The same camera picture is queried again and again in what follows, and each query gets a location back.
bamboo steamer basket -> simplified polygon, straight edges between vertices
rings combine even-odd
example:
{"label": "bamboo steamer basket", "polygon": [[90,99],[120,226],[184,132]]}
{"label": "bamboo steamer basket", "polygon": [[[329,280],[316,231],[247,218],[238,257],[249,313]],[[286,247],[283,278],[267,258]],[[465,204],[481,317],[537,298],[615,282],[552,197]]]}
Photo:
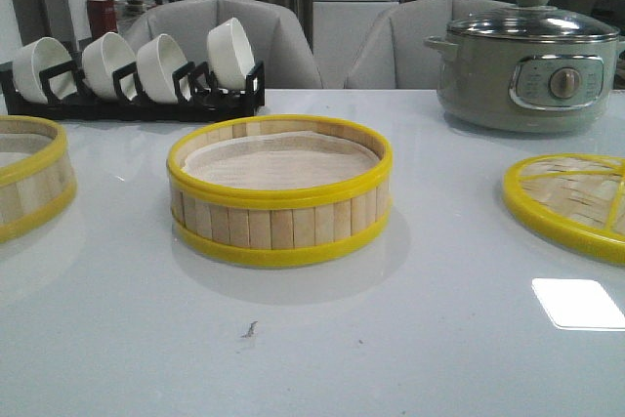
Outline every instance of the bamboo steamer basket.
{"label": "bamboo steamer basket", "polygon": [[[338,183],[284,190],[231,188],[207,183],[182,169],[192,152],[211,144],[297,131],[357,143],[378,161]],[[241,265],[295,267],[346,255],[383,230],[391,207],[389,143],[380,134],[341,119],[285,114],[209,125],[172,146],[167,168],[177,233],[196,250]]]}
{"label": "bamboo steamer basket", "polygon": [[[32,144],[35,138],[39,145]],[[0,242],[48,222],[76,193],[62,126],[39,117],[0,116],[0,151],[9,148],[26,157],[0,166]]]}
{"label": "bamboo steamer basket", "polygon": [[595,258],[625,265],[625,159],[562,153],[520,161],[504,201],[531,229]]}

bowl rack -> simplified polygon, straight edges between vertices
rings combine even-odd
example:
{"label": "bowl rack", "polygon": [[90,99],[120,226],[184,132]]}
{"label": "bowl rack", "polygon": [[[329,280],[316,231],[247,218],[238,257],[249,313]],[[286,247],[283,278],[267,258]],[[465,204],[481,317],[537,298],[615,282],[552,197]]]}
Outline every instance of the bowl rack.
{"label": "bowl rack", "polygon": [[[50,86],[50,80],[70,72],[77,91],[62,99]],[[137,96],[129,100],[120,85],[122,78],[133,76]],[[172,74],[178,102],[162,104],[153,101],[144,91],[137,64],[129,63],[112,73],[117,101],[105,101],[96,96],[85,83],[85,73],[77,61],[68,61],[39,73],[47,103],[32,103],[23,98],[13,81],[12,63],[0,64],[0,83],[9,114],[44,117],[52,120],[122,120],[122,121],[181,121],[219,122],[256,114],[265,104],[265,69],[258,62],[247,75],[245,90],[230,91],[219,87],[215,74],[207,62],[195,65],[189,62]],[[181,91],[181,81],[186,78],[190,98]]]}

